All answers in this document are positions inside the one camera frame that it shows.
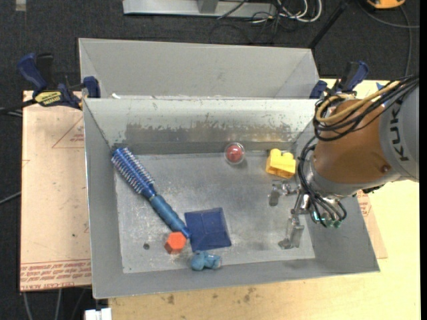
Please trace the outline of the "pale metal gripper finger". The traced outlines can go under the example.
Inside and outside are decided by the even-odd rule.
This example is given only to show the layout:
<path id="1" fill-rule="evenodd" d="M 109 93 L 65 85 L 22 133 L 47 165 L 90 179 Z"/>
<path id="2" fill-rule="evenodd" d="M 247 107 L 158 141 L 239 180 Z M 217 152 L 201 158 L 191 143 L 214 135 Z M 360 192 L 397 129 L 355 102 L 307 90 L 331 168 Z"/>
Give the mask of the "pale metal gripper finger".
<path id="1" fill-rule="evenodd" d="M 269 206 L 275 207 L 279 203 L 279 199 L 282 196 L 289 196 L 297 194 L 300 190 L 299 185 L 292 185 L 291 183 L 284 180 L 273 181 L 272 189 L 268 196 Z"/>
<path id="2" fill-rule="evenodd" d="M 278 245 L 282 249 L 299 248 L 304 229 L 305 226 L 301 224 L 299 215 L 292 213 L 288 218 L 286 236 Z"/>

